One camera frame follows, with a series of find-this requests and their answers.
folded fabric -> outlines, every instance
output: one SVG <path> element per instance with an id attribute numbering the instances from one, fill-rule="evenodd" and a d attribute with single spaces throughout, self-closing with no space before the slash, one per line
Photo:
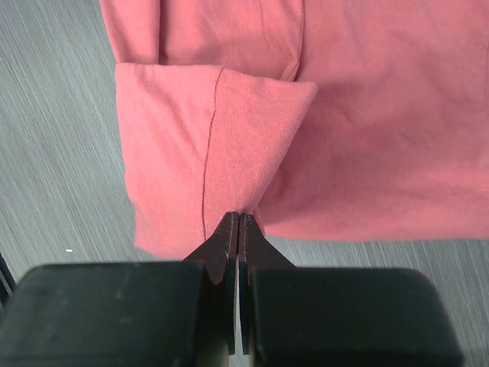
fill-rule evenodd
<path id="1" fill-rule="evenodd" d="M 101 5 L 137 247 L 489 236 L 489 3 Z"/>

gray table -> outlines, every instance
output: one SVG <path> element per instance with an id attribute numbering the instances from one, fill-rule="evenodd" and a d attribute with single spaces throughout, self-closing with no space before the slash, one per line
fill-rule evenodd
<path id="1" fill-rule="evenodd" d="M 16 278 L 48 262 L 153 259 L 132 247 L 114 64 L 96 0 L 0 0 L 0 249 Z M 298 265 L 419 269 L 463 348 L 489 346 L 488 241 L 271 241 Z M 478 358 L 469 365 L 489 365 Z"/>

garment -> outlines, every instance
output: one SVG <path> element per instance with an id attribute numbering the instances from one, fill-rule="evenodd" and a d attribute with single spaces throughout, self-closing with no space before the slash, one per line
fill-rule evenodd
<path id="1" fill-rule="evenodd" d="M 101 0 L 135 244 L 489 236 L 487 0 Z"/>

